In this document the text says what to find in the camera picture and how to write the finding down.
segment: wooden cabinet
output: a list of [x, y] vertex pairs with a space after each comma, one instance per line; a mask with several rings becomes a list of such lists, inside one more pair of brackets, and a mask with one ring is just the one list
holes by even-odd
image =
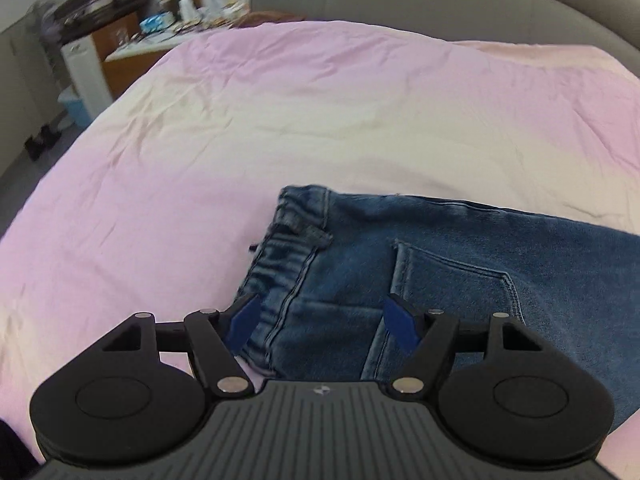
[[95, 43], [95, 49], [98, 52], [100, 61], [107, 59], [107, 56], [118, 48], [117, 31], [121, 28], [126, 29], [129, 39], [135, 34], [140, 33], [140, 23], [138, 15], [135, 12], [128, 14], [124, 18], [120, 18], [109, 25], [105, 25], [100, 30], [96, 30], [91, 34]]
[[145, 75], [169, 51], [170, 49], [147, 52], [103, 63], [102, 71], [113, 98], [117, 99], [124, 94], [133, 83]]

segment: blue bin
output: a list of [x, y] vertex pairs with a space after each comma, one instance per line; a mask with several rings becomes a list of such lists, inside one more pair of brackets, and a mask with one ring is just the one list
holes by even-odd
[[60, 97], [58, 97], [58, 102], [64, 105], [68, 114], [81, 128], [87, 128], [93, 122], [84, 107], [82, 99], [76, 95], [71, 86], [62, 91]]

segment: shoe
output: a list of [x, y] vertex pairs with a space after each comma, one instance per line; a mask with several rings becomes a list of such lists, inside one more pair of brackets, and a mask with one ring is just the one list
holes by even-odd
[[24, 149], [27, 150], [27, 155], [29, 155], [29, 158], [33, 162], [35, 162], [40, 158], [40, 155], [44, 153], [47, 147], [44, 145], [44, 142], [42, 140], [29, 137], [24, 141]]
[[48, 150], [50, 150], [56, 145], [56, 142], [60, 140], [61, 136], [62, 136], [61, 133], [52, 131], [51, 127], [48, 124], [45, 124], [40, 129], [39, 137]]

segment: pink bedsheet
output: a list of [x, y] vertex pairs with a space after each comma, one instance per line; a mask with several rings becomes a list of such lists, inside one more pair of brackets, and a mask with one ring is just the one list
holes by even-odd
[[[519, 48], [342, 22], [176, 48], [82, 135], [0, 242], [0, 417], [36, 449], [31, 394], [107, 330], [134, 312], [228, 306], [289, 184], [640, 233], [640, 83], [592, 48]], [[640, 478], [639, 419], [600, 456], [625, 480]]]

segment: logo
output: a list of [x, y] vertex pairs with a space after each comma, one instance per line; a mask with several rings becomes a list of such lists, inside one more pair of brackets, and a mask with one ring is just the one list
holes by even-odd
[[321, 397], [324, 397], [325, 395], [329, 395], [332, 392], [332, 389], [329, 388], [326, 384], [323, 384], [322, 386], [318, 386], [311, 391]]

